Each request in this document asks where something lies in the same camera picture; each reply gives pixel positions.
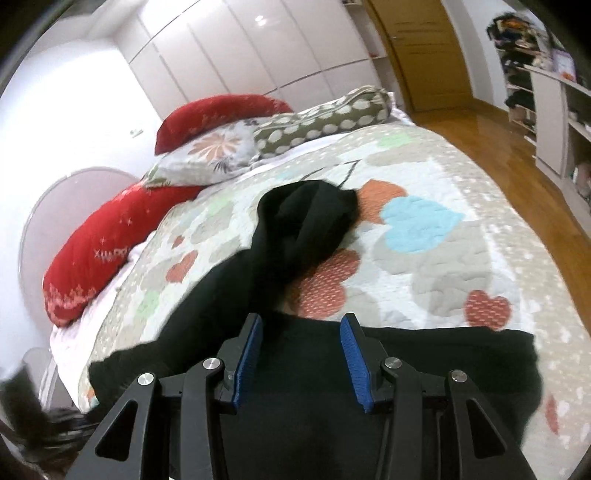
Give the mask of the small red pillow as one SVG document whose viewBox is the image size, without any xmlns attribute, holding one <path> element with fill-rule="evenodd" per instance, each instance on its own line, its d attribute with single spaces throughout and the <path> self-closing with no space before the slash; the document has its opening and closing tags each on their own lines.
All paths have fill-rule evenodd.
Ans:
<svg viewBox="0 0 591 480">
<path fill-rule="evenodd" d="M 293 112 L 286 102 L 259 94 L 216 95 L 189 102 L 163 120 L 154 154 L 176 150 L 191 138 L 228 123 Z"/>
</svg>

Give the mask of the black pants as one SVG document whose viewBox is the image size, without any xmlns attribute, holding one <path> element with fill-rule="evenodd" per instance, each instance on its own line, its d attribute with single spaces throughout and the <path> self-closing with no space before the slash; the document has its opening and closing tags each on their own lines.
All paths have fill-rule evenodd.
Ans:
<svg viewBox="0 0 591 480">
<path fill-rule="evenodd" d="M 173 310 L 157 338 L 89 367 L 105 415 L 137 377 L 186 373 L 240 334 L 246 317 L 263 320 L 256 369 L 233 414 L 222 414 L 224 479 L 378 479 L 386 413 L 356 399 L 338 322 L 280 313 L 290 285 L 332 258 L 359 215 L 358 198 L 324 181 L 270 190 L 259 201 L 249 249 L 211 269 Z M 485 327 L 367 328 L 387 353 L 416 370 L 468 374 L 521 447 L 541 400 L 530 334 Z"/>
</svg>

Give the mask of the round white headboard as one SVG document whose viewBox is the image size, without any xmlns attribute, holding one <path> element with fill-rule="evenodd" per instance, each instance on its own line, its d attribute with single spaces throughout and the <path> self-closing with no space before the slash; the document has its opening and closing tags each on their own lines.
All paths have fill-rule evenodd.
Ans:
<svg viewBox="0 0 591 480">
<path fill-rule="evenodd" d="M 90 214 L 137 181 L 114 168 L 86 168 L 53 183 L 35 203 L 21 235 L 18 276 L 23 304 L 43 336 L 50 335 L 51 323 L 42 280 L 52 260 Z"/>
</svg>

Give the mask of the white bed sheet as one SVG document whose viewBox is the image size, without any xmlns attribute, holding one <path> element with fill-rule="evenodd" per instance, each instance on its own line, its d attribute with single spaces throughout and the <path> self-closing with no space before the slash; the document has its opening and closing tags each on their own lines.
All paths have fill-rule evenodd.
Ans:
<svg viewBox="0 0 591 480">
<path fill-rule="evenodd" d="M 57 366 L 59 379 L 73 404 L 78 407 L 78 383 L 94 347 L 98 332 L 111 310 L 122 284 L 155 232 L 128 253 L 127 259 L 107 286 L 84 308 L 81 317 L 66 327 L 53 327 L 50 351 Z"/>
</svg>

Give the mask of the floral grey pillow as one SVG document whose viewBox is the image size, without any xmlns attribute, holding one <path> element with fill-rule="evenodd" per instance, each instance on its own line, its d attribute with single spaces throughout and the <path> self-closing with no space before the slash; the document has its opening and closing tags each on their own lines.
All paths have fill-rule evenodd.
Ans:
<svg viewBox="0 0 591 480">
<path fill-rule="evenodd" d="M 259 164 L 254 132 L 270 117 L 228 123 L 158 155 L 144 175 L 145 187 L 208 186 L 235 178 Z"/>
</svg>

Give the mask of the brown wooden door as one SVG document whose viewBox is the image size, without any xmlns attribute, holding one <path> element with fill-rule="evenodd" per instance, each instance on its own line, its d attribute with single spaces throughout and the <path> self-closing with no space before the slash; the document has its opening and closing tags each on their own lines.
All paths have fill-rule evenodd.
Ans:
<svg viewBox="0 0 591 480">
<path fill-rule="evenodd" d="M 440 1 L 370 1 L 415 112 L 462 108 L 472 88 L 455 29 Z"/>
</svg>

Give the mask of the large red pillow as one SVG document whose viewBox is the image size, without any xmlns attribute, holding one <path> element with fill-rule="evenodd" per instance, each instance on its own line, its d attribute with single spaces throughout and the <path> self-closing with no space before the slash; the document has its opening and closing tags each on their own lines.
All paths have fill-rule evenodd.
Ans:
<svg viewBox="0 0 591 480">
<path fill-rule="evenodd" d="M 196 198 L 201 190 L 149 188 L 138 182 L 87 217 L 44 274 L 42 294 L 51 323 L 62 328 L 79 319 L 127 262 L 130 250 L 145 241 L 171 208 Z"/>
</svg>

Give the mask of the green dotted pillow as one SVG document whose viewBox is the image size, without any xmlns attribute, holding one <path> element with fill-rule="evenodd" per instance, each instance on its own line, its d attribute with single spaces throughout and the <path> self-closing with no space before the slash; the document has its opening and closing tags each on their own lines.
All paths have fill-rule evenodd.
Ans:
<svg viewBox="0 0 591 480">
<path fill-rule="evenodd" d="M 382 124 L 392 110 L 386 89 L 366 85 L 300 112 L 273 115 L 256 129 L 253 140 L 260 157 L 276 157 L 311 140 Z"/>
</svg>

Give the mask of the white shelf unit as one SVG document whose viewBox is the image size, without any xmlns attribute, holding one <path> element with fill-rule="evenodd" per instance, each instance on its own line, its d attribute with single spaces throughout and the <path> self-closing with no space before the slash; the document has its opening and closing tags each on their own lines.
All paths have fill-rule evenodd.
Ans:
<svg viewBox="0 0 591 480">
<path fill-rule="evenodd" d="M 536 167 L 589 233 L 590 82 L 558 37 L 528 11 L 496 16 L 487 34 L 503 69 L 509 120 L 526 131 Z"/>
</svg>

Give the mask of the white wardrobe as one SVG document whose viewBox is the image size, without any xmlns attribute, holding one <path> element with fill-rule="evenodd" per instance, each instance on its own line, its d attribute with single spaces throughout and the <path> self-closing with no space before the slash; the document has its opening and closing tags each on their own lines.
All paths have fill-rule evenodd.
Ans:
<svg viewBox="0 0 591 480">
<path fill-rule="evenodd" d="M 114 39 L 160 118 L 221 94 L 301 111 L 380 83 L 339 1 L 146 1 Z"/>
</svg>

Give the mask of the heart patterned quilt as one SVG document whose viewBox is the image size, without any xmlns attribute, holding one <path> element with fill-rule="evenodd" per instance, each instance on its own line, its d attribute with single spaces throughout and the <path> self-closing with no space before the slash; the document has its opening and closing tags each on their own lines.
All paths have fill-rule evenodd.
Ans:
<svg viewBox="0 0 591 480">
<path fill-rule="evenodd" d="M 303 154 L 208 189 L 168 212 L 120 287 L 90 357 L 156 337 L 219 262 L 249 247 L 267 191 L 324 180 L 356 191 L 360 218 L 335 254 L 287 291 L 284 312 L 368 327 L 531 333 L 542 401 L 524 453 L 565 479 L 590 445 L 590 336 L 550 253 L 494 181 L 443 137 L 397 124 L 311 142 Z"/>
</svg>

